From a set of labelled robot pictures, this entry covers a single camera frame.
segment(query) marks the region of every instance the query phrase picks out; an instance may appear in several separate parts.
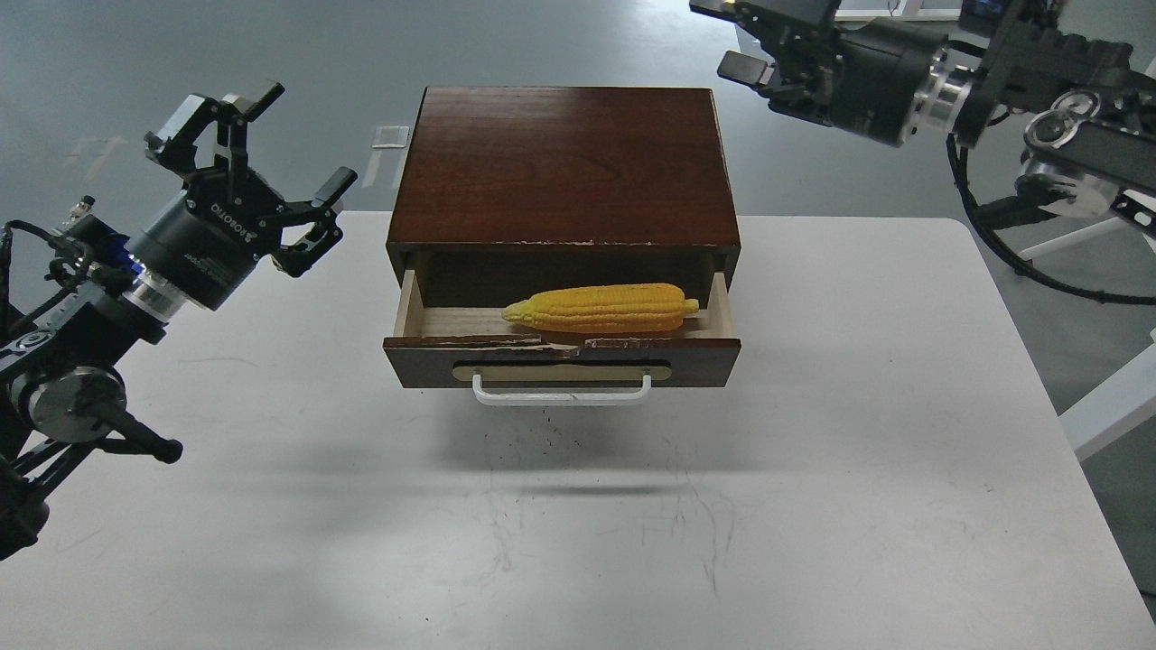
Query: white metal frame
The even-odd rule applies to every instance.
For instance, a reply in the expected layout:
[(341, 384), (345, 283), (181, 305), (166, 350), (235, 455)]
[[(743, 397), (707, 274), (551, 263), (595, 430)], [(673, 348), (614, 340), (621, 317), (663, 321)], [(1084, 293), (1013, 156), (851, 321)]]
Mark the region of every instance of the white metal frame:
[(956, 21), (959, 19), (959, 9), (925, 9), (924, 0), (899, 0), (895, 9), (838, 9), (835, 12), (837, 21), (867, 21), (887, 17), (902, 21)]

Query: dark wood box top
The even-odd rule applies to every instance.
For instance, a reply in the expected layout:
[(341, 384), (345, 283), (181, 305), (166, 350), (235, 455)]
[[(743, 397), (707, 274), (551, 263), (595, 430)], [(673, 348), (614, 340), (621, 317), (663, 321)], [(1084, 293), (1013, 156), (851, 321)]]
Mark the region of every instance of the dark wood box top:
[(428, 88), (387, 250), (720, 256), (739, 228), (705, 88)]

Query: toy corn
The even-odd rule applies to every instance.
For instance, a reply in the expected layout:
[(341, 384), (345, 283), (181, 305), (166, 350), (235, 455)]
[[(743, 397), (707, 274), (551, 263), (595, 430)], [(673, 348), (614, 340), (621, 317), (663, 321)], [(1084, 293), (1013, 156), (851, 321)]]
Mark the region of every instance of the toy corn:
[(542, 291), (505, 308), (502, 318), (548, 332), (621, 334), (677, 330), (696, 311), (697, 300), (657, 282)]

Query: gray floor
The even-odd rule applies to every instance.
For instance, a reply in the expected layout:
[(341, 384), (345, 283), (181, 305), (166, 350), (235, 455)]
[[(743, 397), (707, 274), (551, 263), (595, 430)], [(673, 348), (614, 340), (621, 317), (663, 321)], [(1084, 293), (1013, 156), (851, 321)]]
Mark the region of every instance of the gray floor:
[[(1156, 56), (1156, 5), (1072, 5), (1065, 30), (1135, 44), (1140, 68)], [(920, 133), (895, 150), (770, 113), (753, 93), (714, 75), (724, 51), (736, 47), (734, 29), (691, 15), (680, 0), (144, 7), (0, 6), (5, 219), (53, 226), (89, 193), (99, 216), (135, 231), (179, 187), (144, 160), (144, 131), (160, 128), (188, 93), (252, 94), (268, 79), (288, 91), (251, 130), (251, 163), (290, 200), (311, 195), (343, 164), (363, 175), (346, 207), (391, 208), (401, 154), (384, 153), (368, 175), (370, 145), (378, 126), (413, 124), (425, 86), (697, 86), (714, 89), (740, 214), (962, 217), (940, 135)], [(972, 165), (981, 200), (1010, 193), (1025, 123), (1016, 118), (984, 135)], [(1075, 227), (1058, 220), (1008, 239), (1028, 245)], [(14, 290), (27, 308), (49, 291), (38, 281), (46, 256), (21, 243)], [(1067, 297), (988, 259), (1058, 412), (1151, 342), (1156, 309)], [(1156, 294), (1156, 256), (1131, 231), (1039, 265), (1074, 283)], [(743, 279), (740, 265), (736, 281), (757, 279)], [(1136, 582), (1156, 591), (1156, 424), (1084, 468)], [(1149, 607), (1156, 615), (1156, 603)]]

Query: white drawer handle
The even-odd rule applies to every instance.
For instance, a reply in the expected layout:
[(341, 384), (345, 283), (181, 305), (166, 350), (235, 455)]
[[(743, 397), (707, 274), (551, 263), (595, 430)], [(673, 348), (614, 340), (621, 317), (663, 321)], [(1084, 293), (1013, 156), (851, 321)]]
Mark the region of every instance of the white drawer handle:
[(650, 372), (643, 375), (643, 385), (629, 393), (491, 393), (482, 387), (481, 372), (474, 372), (474, 396), (486, 406), (629, 406), (640, 404), (650, 394)]

